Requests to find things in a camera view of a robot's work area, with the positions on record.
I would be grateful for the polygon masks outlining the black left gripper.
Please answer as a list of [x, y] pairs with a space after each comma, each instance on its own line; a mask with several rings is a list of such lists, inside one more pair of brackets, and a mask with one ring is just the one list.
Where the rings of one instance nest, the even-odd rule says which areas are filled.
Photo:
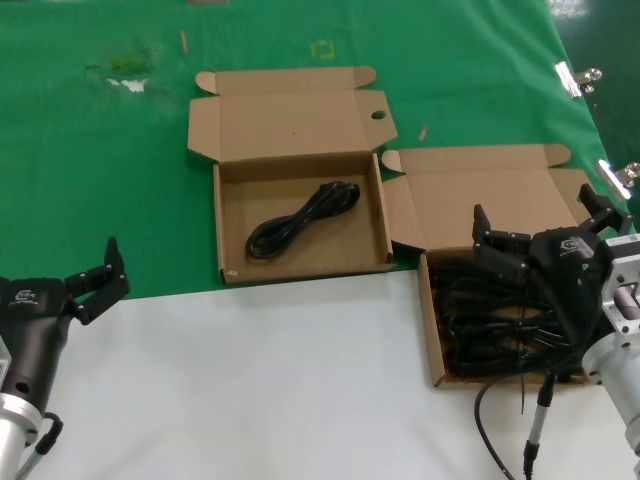
[[115, 237], [107, 241], [101, 266], [67, 277], [64, 282], [52, 278], [3, 278], [1, 339], [11, 362], [1, 391], [33, 406], [47, 405], [67, 342], [70, 313], [82, 325], [89, 325], [129, 293], [130, 284]]

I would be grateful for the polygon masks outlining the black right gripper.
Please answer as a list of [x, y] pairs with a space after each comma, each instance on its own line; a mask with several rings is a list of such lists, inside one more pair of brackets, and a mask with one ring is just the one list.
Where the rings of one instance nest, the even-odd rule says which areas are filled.
[[530, 271], [570, 343], [591, 346], [614, 332], [603, 306], [603, 290], [612, 282], [612, 257], [600, 232], [612, 228], [618, 236], [628, 235], [633, 220], [590, 184], [581, 186], [578, 199], [589, 213], [585, 221], [533, 237], [494, 230], [476, 204], [473, 250], [480, 267], [506, 281], [526, 283]]

